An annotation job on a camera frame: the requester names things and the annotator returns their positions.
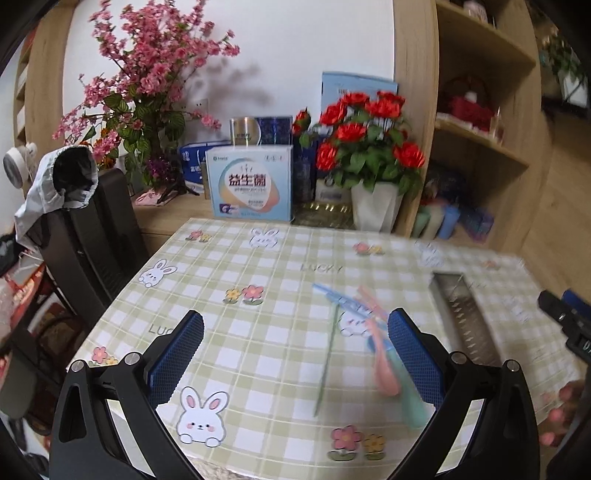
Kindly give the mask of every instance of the bottle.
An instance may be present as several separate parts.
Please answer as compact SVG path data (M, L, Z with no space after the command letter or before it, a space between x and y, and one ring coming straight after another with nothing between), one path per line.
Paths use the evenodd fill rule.
M505 138L505 124L501 118L500 108L496 111L495 116L491 119L491 129L489 130L489 135L495 142L502 145Z

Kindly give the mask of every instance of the basket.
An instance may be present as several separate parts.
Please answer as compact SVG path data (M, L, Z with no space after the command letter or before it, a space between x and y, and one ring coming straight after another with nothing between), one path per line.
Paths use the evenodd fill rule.
M451 90L457 91L457 86L462 87L462 95L450 93ZM464 98L466 92L474 90L477 86L480 87L479 90L484 92L486 96L484 105L473 103ZM443 89L439 93L437 111L449 113L464 122L470 122L482 131L488 132L491 129L491 120L495 116L490 108L490 98L488 89L480 78L473 75L463 75L450 80L443 86Z

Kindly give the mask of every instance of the flower sticker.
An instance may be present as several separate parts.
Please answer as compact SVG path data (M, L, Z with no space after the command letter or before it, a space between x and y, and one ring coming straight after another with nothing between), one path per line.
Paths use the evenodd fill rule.
M358 244L354 244L353 245L353 250L355 250L355 252L358 255L369 255L370 251L369 251L369 245L365 244L363 242L360 242Z
M92 361L101 365L103 361L109 356L107 353L107 347L98 346L92 351Z
M374 255L383 255L384 249L381 245L372 245L371 247L369 247L369 253Z
M357 432L353 425L348 425L343 429L334 429L330 438L334 440L334 450L328 452L328 457L335 462L347 462L357 456L355 450L358 442L363 440L363 433Z
M194 242L195 240L197 240L202 235L203 235L203 231L202 230L196 230L194 232L191 232L189 234L189 236L185 240L188 240L190 242Z
M372 433L363 441L365 457L367 460L381 460L386 456L384 453L384 444L386 439L381 435Z
M260 305L262 303L262 293L265 289L263 287L255 287L254 285L249 285L246 288L242 289L242 294L244 295L243 303L246 305Z
M222 301L227 305L233 305L238 303L238 299L240 298L242 293L237 288L231 288L230 290L226 290L226 298Z

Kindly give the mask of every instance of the red artificial rose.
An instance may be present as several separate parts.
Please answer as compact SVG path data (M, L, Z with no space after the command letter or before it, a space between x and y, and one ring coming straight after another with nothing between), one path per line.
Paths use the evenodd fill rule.
M339 150L328 142L318 147L316 152L316 168L320 171L330 171L336 167L336 154Z
M308 109L306 109L306 110L300 110L300 113L298 113L295 116L295 121L296 122L298 122L300 120L308 120L308 119L310 119L310 114L308 112Z
M363 93L363 92L353 92L353 93L347 93L347 95L344 95L343 98L341 98L340 102L344 103L345 105L365 105L367 103L367 101L369 100L369 95Z
M344 124L338 127L336 138L343 142L358 142L365 136L367 130L363 124Z
M340 102L334 105L329 105L326 108L326 112L320 116L320 123L322 125L326 125L327 127L332 127L335 123L342 121L346 114L346 105Z
M295 116L295 122L291 126L291 132L294 135L300 135L304 131L308 130L308 127L310 126L311 122L312 117L310 116L308 109L300 110L300 113L298 113Z
M368 102L365 105L367 113L380 118L398 118L400 116L400 105L385 99L376 102Z
M402 147L394 147L394 157L407 168L421 168L425 163L423 152L413 142L404 142Z
M384 92L383 90L380 90L378 92L378 97L380 97L382 100L387 100L388 102L398 103L400 106L403 106L404 102L406 102L406 99L404 97L396 95L392 92Z

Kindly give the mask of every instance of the blue gripper pad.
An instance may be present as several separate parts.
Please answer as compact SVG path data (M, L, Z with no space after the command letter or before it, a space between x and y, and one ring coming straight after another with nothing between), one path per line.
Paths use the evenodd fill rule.
M443 403L443 374L406 322L394 311L388 317L388 336L424 402L438 410Z
M201 345L205 326L203 317L197 312L191 315L183 329L175 335L168 348L158 358L148 372L147 384L150 389L148 402L152 408L167 403L173 396L174 389L189 366L193 355Z

